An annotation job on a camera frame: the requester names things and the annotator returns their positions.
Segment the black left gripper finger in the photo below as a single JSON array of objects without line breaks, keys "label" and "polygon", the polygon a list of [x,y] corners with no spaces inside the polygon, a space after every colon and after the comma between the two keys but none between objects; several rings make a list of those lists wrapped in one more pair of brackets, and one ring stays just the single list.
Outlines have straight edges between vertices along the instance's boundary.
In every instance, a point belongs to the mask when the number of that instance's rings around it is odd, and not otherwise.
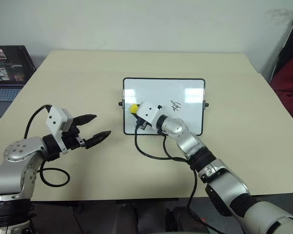
[{"label": "black left gripper finger", "polygon": [[81,116],[73,118],[72,125],[76,126],[76,127],[82,126],[82,125],[85,125],[85,124],[91,122],[96,117],[97,116],[94,114],[81,115]]},{"label": "black left gripper finger", "polygon": [[104,131],[104,132],[95,134],[92,138],[84,141],[84,148],[89,149],[96,146],[97,144],[104,141],[110,134],[111,134],[111,131]]}]

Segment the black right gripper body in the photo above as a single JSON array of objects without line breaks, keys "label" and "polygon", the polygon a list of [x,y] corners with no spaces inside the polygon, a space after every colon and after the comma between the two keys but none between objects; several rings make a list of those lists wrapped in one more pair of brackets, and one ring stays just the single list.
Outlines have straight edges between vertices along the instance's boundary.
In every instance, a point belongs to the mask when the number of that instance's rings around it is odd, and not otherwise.
[{"label": "black right gripper body", "polygon": [[151,127],[151,124],[148,123],[146,120],[144,120],[143,118],[141,117],[136,117],[136,125],[135,125],[135,129],[138,130],[139,128],[141,128],[142,130],[145,130],[145,128],[147,126],[150,126]]}]

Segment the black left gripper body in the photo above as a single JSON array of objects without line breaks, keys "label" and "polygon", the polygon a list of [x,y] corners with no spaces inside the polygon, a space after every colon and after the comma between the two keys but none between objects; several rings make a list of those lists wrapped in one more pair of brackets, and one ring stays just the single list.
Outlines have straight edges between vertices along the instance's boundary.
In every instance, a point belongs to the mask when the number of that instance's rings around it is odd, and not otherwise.
[{"label": "black left gripper body", "polygon": [[62,141],[65,144],[66,149],[74,150],[85,146],[85,140],[80,136],[80,130],[78,127],[72,123],[67,131],[62,132]]}]

